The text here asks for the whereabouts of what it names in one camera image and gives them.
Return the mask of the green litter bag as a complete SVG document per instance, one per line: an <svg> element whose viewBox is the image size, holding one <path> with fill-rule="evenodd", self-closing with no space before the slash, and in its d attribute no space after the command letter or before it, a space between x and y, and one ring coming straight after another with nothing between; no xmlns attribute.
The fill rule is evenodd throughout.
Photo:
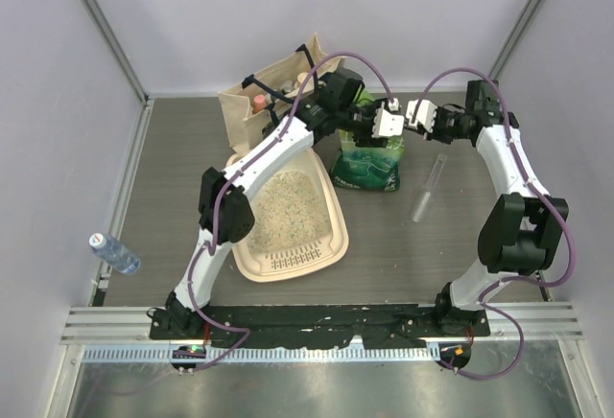
<svg viewBox="0 0 614 418"><path fill-rule="evenodd" d="M399 166L405 138L395 136L383 148L357 147L351 132L340 130L341 149L329 174L336 187L377 192L400 189Z"/></svg>

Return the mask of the clear plastic scoop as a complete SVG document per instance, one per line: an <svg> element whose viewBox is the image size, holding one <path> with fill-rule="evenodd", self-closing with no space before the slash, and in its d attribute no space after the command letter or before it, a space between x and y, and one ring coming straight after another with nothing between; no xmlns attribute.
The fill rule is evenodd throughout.
<svg viewBox="0 0 614 418"><path fill-rule="evenodd" d="M413 222L422 222L426 218L431 204L434 201L438 180L446 162L447 155L440 153L437 156L428 178L416 191L411 211L411 219Z"/></svg>

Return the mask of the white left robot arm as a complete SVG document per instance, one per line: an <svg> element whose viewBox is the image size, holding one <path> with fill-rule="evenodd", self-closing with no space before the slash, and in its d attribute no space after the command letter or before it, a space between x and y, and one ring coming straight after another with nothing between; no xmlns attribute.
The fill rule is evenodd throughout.
<svg viewBox="0 0 614 418"><path fill-rule="evenodd" d="M399 104L388 95L358 105L363 85L358 73L343 67L324 74L311 70L291 99L289 111L261 143L237 163L202 174L196 246L164 304L168 325L179 337L192 340L202 333L203 310L225 257L255 224L250 202L287 162L338 129L352 132L359 143L388 142L385 121L398 118Z"/></svg>

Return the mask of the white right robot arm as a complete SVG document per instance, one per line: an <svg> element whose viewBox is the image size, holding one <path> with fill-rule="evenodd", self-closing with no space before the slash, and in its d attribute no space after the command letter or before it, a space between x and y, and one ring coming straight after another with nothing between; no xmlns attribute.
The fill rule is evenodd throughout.
<svg viewBox="0 0 614 418"><path fill-rule="evenodd" d="M436 297L435 328L452 337L477 325L489 297L507 284L536 284L535 273L554 261L569 205L551 197L538 180L521 143L519 122L504 104L497 82L470 81L462 107L448 109L420 99L408 114L428 140L469 141L497 196L478 236L476 262Z"/></svg>

